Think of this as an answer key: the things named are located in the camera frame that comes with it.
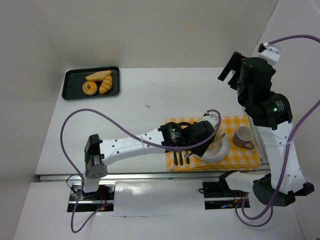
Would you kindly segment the sugared orange round cake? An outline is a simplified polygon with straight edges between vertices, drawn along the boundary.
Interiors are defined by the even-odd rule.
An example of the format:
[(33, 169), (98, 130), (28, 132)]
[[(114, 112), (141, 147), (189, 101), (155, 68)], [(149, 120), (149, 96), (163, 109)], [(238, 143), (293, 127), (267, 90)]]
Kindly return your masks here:
[(208, 150), (213, 150), (215, 148), (218, 147), (218, 145), (220, 144), (220, 142), (222, 141), (222, 139), (224, 138), (225, 134), (221, 133), (221, 131), (219, 130), (215, 136), (214, 136), (214, 140), (213, 142), (208, 146)]

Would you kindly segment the metal tongs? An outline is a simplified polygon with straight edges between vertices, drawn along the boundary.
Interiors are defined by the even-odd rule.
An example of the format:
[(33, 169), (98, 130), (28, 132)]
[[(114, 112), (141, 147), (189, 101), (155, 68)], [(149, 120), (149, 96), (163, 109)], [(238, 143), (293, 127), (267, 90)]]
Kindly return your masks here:
[[(225, 133), (220, 133), (218, 136), (215, 136), (214, 141), (209, 145), (208, 148), (213, 149), (214, 147), (216, 147), (217, 144), (224, 138), (225, 135), (226, 135)], [(184, 154), (184, 157), (187, 158), (187, 157), (190, 157), (191, 155), (193, 155), (193, 153), (190, 151), (187, 151)]]

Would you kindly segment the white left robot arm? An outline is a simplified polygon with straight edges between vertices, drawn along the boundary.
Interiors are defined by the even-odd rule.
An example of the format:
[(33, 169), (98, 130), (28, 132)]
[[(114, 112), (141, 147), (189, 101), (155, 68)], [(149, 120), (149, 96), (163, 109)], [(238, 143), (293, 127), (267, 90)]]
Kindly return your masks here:
[(100, 139), (91, 135), (84, 148), (85, 173), (83, 195), (95, 194), (108, 166), (120, 160), (148, 154), (191, 152), (203, 156), (214, 141), (220, 120), (202, 118), (194, 123), (169, 122), (152, 131), (118, 139)]

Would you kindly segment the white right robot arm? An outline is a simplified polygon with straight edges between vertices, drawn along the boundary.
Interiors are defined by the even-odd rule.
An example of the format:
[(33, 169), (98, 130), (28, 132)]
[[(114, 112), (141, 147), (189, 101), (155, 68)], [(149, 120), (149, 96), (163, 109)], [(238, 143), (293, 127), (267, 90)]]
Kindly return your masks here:
[(291, 136), (293, 115), (289, 100), (271, 91), (276, 71), (265, 57), (245, 57), (235, 51), (218, 79), (224, 81), (231, 71), (234, 75), (228, 85), (237, 91), (238, 103), (252, 118), (270, 173), (255, 175), (231, 170), (219, 177), (219, 183), (226, 190), (253, 193), (263, 205), (286, 207), (297, 196), (307, 196), (315, 190), (301, 172)]

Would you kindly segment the striped bread roll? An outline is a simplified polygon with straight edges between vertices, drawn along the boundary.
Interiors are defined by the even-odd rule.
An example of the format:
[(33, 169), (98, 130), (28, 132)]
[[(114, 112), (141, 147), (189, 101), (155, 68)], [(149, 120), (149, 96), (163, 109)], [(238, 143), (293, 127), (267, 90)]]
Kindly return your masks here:
[(108, 75), (104, 78), (102, 81), (100, 87), (99, 87), (99, 93), (101, 95), (106, 94), (111, 88), (113, 87), (113, 77), (111, 75)]

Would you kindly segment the white plate blue rim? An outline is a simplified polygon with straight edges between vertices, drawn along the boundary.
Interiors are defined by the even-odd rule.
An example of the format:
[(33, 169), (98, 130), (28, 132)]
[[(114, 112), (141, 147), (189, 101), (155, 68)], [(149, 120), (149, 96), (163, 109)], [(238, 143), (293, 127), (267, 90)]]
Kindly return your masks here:
[(222, 141), (219, 143), (218, 147), (211, 150), (207, 149), (206, 152), (203, 154), (203, 156), (198, 156), (198, 155), (195, 155), (195, 156), (202, 161), (215, 163), (217, 161), (222, 160), (228, 154), (229, 146), (230, 144), (229, 144), (228, 136), (225, 133), (225, 136), (222, 139)]

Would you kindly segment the purple mug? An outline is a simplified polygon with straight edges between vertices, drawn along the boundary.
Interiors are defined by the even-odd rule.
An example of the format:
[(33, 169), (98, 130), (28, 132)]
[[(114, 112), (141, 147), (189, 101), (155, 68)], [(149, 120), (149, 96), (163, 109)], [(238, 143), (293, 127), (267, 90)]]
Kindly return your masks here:
[(239, 126), (233, 134), (232, 143), (238, 148), (253, 150), (255, 148), (252, 140), (254, 133), (247, 126)]

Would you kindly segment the long flat pastry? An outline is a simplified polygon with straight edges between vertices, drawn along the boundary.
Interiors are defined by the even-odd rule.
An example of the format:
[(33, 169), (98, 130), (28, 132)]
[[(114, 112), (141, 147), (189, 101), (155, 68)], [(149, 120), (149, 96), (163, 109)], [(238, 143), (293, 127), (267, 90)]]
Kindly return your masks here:
[(112, 74), (111, 70), (98, 71), (85, 77), (87, 81), (102, 82), (106, 77)]

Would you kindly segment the black baking tray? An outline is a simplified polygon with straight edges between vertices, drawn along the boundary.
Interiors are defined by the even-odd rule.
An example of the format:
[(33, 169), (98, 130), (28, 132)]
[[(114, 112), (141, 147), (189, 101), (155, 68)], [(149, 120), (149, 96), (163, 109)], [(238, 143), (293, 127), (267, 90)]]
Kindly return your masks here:
[(61, 96), (66, 101), (107, 98), (120, 92), (120, 69), (116, 66), (68, 70)]

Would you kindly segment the black handled knife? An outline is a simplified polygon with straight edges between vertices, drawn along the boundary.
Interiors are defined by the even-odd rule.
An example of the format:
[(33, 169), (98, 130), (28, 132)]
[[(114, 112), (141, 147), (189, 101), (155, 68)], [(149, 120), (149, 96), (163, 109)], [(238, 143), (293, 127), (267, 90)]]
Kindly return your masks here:
[(177, 153), (174, 151), (172, 154), (173, 154), (174, 164), (177, 166), (178, 165)]

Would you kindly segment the black handled fork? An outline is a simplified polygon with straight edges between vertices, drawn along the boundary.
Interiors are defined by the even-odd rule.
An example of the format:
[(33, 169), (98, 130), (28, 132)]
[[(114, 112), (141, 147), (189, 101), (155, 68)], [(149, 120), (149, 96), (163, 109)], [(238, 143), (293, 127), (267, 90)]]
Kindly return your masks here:
[(184, 164), (183, 162), (184, 158), (183, 158), (182, 152), (180, 151), (178, 154), (179, 154), (179, 164), (182, 166)]

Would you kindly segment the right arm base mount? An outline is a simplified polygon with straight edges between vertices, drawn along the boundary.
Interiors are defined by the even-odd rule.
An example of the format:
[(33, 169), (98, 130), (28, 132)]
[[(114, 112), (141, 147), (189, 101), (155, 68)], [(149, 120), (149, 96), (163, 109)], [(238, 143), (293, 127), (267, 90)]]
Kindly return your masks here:
[(239, 190), (223, 191), (218, 182), (203, 182), (198, 192), (203, 195), (205, 210), (234, 209), (243, 201), (245, 192)]

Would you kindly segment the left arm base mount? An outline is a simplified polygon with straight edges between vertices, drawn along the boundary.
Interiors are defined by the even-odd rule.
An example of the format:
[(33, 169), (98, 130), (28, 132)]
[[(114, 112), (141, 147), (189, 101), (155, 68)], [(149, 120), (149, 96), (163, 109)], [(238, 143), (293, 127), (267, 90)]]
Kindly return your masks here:
[(74, 207), (75, 212), (112, 212), (114, 210), (115, 184), (99, 184), (96, 192), (81, 194), (81, 184), (74, 182), (77, 180), (73, 174), (65, 181), (70, 189), (67, 212), (72, 213)]

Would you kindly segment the aluminium front rail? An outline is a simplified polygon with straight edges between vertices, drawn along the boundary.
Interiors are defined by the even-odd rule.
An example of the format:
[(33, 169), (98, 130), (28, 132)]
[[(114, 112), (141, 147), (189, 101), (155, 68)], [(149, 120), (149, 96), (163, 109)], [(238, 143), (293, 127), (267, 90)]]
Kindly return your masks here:
[[(160, 172), (160, 173), (132, 173), (108, 174), (102, 181), (151, 181), (151, 180), (190, 180), (219, 178), (222, 172)], [(65, 182), (70, 175), (40, 175), (40, 182)]]

